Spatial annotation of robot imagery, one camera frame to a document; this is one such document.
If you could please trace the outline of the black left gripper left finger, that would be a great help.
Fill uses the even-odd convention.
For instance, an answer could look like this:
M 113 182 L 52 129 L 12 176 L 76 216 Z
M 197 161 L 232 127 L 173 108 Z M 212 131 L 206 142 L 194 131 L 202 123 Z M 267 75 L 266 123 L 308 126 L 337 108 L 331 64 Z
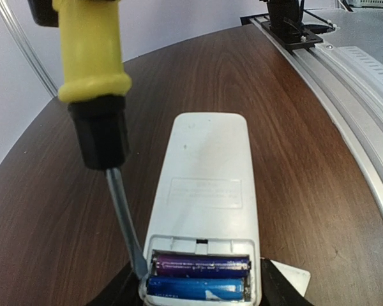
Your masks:
M 127 263 L 119 273 L 94 297 L 87 306 L 142 306 L 144 302 L 139 296 L 137 276 L 130 263 Z

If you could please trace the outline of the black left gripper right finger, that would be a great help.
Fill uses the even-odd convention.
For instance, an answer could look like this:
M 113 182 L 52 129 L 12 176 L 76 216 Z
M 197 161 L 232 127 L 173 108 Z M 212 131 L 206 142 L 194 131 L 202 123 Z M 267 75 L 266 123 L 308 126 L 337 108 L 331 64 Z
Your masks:
M 312 305 L 283 276 L 270 259 L 261 259 L 262 301 L 260 305 Z

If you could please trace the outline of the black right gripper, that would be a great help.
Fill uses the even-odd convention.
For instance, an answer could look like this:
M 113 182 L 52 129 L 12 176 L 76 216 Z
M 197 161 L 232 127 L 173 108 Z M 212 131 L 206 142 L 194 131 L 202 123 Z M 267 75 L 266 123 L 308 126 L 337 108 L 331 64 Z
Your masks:
M 58 27 L 58 13 L 52 6 L 52 0 L 28 0 L 34 22 L 42 27 Z

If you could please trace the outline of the white battery cover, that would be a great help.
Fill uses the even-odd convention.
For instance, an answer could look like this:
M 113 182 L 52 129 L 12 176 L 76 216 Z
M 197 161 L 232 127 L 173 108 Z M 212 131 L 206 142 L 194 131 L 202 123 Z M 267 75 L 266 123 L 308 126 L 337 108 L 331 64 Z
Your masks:
M 282 273 L 297 292 L 304 297 L 308 289 L 311 273 L 307 270 L 271 260 L 272 264 Z

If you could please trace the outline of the yellow handled screwdriver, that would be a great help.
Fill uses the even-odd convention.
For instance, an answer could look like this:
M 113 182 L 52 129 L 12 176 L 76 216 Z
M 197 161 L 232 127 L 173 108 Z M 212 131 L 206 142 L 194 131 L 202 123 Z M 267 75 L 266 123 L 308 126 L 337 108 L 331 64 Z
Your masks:
M 126 94 L 118 1 L 53 1 L 58 14 L 64 84 L 59 99 L 68 105 L 84 164 L 105 173 L 131 265 L 147 275 L 131 219 L 120 166 L 129 153 Z

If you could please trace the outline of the white remote control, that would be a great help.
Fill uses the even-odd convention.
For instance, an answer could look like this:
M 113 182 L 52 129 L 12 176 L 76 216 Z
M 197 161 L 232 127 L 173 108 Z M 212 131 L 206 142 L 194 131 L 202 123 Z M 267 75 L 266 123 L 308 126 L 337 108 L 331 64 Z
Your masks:
M 252 267 L 241 301 L 151 296 L 157 254 L 248 256 Z M 260 239 L 246 119 L 236 113 L 178 115 L 167 145 L 144 246 L 149 273 L 139 294 L 146 305 L 258 305 Z

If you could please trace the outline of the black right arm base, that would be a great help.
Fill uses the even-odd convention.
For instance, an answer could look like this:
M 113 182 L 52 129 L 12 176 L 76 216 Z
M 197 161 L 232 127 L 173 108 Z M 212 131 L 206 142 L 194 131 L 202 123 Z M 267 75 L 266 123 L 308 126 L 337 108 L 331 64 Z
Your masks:
M 261 27 L 285 50 L 309 49 L 324 40 L 321 34 L 336 30 L 337 25 L 304 8 L 304 1 L 268 0 L 268 18 Z

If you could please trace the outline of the blue battery in remote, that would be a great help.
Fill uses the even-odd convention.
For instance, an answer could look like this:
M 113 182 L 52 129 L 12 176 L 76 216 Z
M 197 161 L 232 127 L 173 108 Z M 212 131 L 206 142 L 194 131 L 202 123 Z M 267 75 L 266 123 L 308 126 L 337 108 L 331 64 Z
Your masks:
M 188 279 L 153 276 L 147 283 L 151 296 L 201 301 L 241 301 L 245 287 L 242 279 Z

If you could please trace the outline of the purple battery in remote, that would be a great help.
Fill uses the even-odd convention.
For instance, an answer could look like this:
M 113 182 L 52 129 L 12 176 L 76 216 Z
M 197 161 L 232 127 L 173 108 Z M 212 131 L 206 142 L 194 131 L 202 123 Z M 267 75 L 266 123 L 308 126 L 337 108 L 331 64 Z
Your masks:
M 156 275 L 180 278 L 238 279 L 250 274 L 248 256 L 198 256 L 157 254 L 152 259 Z

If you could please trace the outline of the left aluminium corner post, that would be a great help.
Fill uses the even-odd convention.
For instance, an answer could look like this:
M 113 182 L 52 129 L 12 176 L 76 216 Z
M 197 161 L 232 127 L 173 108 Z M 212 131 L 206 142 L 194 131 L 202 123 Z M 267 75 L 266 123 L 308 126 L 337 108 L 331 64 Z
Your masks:
M 34 74 L 38 77 L 38 80 L 52 98 L 56 97 L 57 86 L 55 82 L 45 69 L 43 63 L 40 61 L 37 53 L 34 51 L 34 48 L 31 45 L 26 33 L 7 1 L 0 0 L 0 17 L 27 63 L 32 68 Z

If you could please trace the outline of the aluminium front rail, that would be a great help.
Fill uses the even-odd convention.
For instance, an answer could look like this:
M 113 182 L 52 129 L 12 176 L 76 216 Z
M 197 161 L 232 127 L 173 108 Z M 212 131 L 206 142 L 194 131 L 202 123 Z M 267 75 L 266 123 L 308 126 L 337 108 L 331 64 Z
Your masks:
M 315 93 L 359 165 L 383 218 L 383 65 L 360 48 L 314 43 L 286 47 L 264 14 L 241 18 L 266 35 Z

